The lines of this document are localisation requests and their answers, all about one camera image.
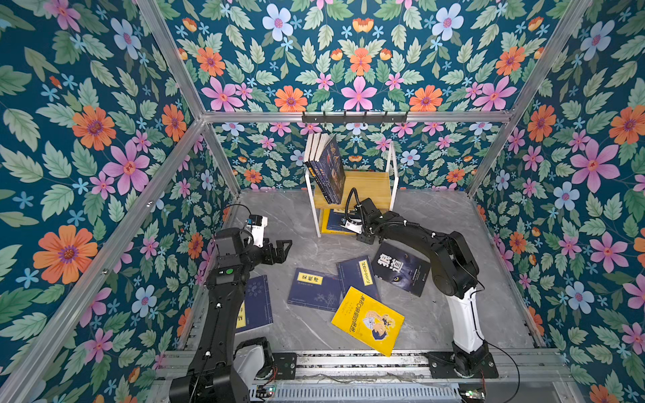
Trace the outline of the purple old man book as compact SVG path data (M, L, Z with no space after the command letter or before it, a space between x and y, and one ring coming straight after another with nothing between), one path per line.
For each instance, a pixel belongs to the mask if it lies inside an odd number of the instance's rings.
M324 151L324 146L326 142L329 140L329 135L326 133L319 133L319 134L321 134L321 136L314 151L313 164L317 168L319 177L326 189L326 192L328 195L328 201L326 201L326 203L333 204L335 202L334 200L335 194L334 194L334 191L332 190L332 185L328 178L328 175L324 169L324 163L322 163L321 161L322 153Z
M332 185L332 190L335 194L335 202L330 205L339 205L342 201L344 193L344 167L338 142L334 136L330 134L328 135L329 140L324 146L321 161L322 163L324 163L324 169L328 175L328 178Z

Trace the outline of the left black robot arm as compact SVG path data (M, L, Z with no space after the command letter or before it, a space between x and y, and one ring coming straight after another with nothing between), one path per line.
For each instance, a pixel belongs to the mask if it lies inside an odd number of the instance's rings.
M284 263L292 248L291 240L261 242L255 245L253 234L242 228L215 235L215 267L205 282L208 310L203 333L186 375L171 382L171 402L249 402L253 382L275 375L266 338L234 345L250 273L261 264Z

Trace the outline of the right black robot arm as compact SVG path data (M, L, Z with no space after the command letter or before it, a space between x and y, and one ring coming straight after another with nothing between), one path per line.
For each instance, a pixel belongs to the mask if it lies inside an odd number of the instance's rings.
M393 240L429 258L433 283L448 301L455 372L464 378L476 375L485 365L489 347L476 304L477 293L484 286L465 237L459 232L435 232L392 211L383 213L369 198L357 200L355 209L360 216L357 240L367 244L376 239Z

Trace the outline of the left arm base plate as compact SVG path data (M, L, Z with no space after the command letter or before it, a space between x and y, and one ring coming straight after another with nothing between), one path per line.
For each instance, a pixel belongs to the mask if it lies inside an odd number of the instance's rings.
M272 379L296 379L296 353L275 353L264 359L264 363L255 379L269 381Z

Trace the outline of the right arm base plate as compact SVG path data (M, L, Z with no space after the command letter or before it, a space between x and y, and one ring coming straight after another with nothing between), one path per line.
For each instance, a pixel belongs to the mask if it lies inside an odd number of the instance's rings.
M472 368L460 368L453 352L426 352L432 379L499 379L496 363L491 354Z

